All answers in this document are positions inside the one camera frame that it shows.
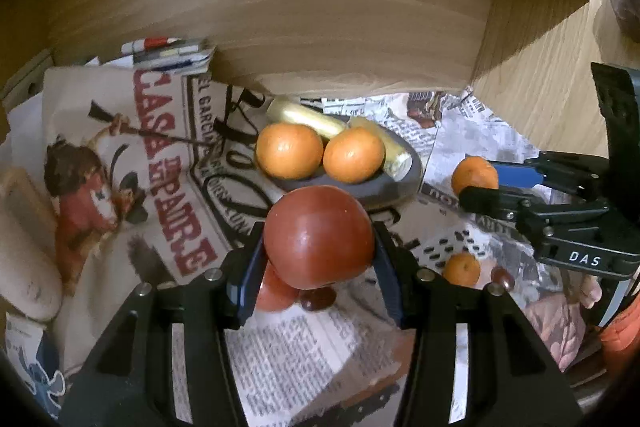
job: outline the white container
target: white container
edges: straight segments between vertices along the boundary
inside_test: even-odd
[[[57,226],[52,206],[24,169],[11,168],[0,176],[0,295],[27,317],[48,321],[62,303],[60,272],[52,256],[36,245],[8,207],[7,196],[12,191],[24,198],[41,227],[55,234]]]

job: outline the orange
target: orange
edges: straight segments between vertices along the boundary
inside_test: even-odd
[[[362,183],[385,159],[382,140],[364,127],[351,127],[329,140],[322,165],[329,177],[342,183]]]
[[[480,156],[468,156],[462,160],[451,176],[451,188],[456,196],[468,186],[498,188],[498,171]]]
[[[473,288],[480,279],[480,263],[472,253],[455,253],[447,260],[442,276],[451,284]]]
[[[258,135],[255,157],[273,178],[301,180],[320,166],[324,146],[318,133],[297,123],[272,123]]]

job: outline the wooden wall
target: wooden wall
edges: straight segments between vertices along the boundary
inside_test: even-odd
[[[592,61],[640,68],[609,0],[494,0],[474,86],[538,147],[606,156]]]
[[[129,39],[207,36],[216,76],[268,90],[460,89],[491,0],[50,0],[59,63]]]

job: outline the screw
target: screw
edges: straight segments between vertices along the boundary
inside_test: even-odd
[[[145,295],[149,295],[151,290],[154,287],[151,286],[148,282],[141,282],[138,286],[136,286],[136,293],[138,297],[144,297]]]
[[[486,290],[491,293],[491,295],[493,295],[494,297],[499,297],[500,295],[502,295],[504,293],[504,286],[499,285],[498,283],[495,282],[490,282],[487,286],[486,286]]]
[[[436,274],[433,270],[429,270],[428,268],[420,268],[416,273],[415,276],[418,278],[419,281],[422,282],[431,282],[436,278]]]
[[[222,277],[222,270],[219,268],[209,268],[206,272],[204,272],[204,278],[207,281],[217,281]]]

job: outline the pen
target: pen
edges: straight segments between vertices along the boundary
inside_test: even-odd
[[[129,55],[145,50],[152,50],[153,48],[161,48],[162,46],[173,44],[174,42],[178,42],[180,40],[182,39],[178,39],[176,37],[149,37],[146,39],[138,39],[131,42],[125,42],[120,47],[120,52],[123,55]]]

